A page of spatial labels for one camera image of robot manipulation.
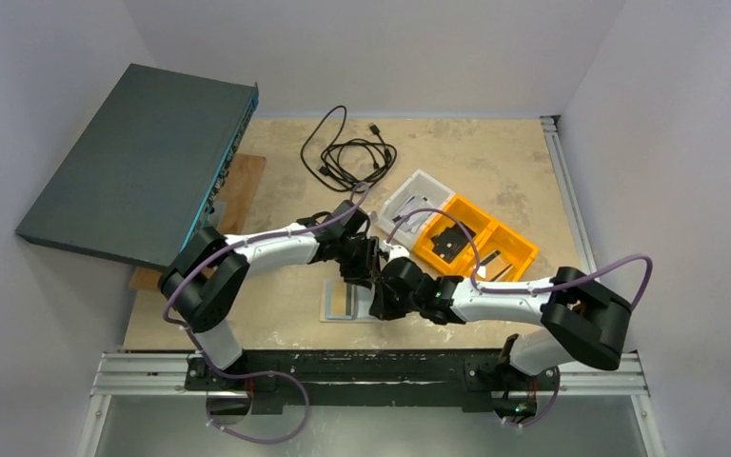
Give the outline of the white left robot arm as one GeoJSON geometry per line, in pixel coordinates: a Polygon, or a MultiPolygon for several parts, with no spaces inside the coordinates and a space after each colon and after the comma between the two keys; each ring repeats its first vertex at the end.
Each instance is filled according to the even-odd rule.
{"type": "Polygon", "coordinates": [[[350,200],[276,230],[223,235],[200,230],[161,274],[158,288],[168,309],[207,360],[221,370],[244,354],[227,322],[249,277],[282,267],[333,261],[348,284],[371,288],[379,269],[377,237],[369,218],[350,200]]]}

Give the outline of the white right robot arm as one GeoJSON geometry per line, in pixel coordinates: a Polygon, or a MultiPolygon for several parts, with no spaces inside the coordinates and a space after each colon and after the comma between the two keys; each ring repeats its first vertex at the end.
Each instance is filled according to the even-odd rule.
{"type": "Polygon", "coordinates": [[[395,320],[411,312],[437,325],[507,321],[539,330],[507,340],[504,361],[520,373],[539,374],[569,361],[605,371],[619,368],[632,305],[572,267],[526,283],[433,277],[403,257],[373,281],[371,316],[395,320]]]}

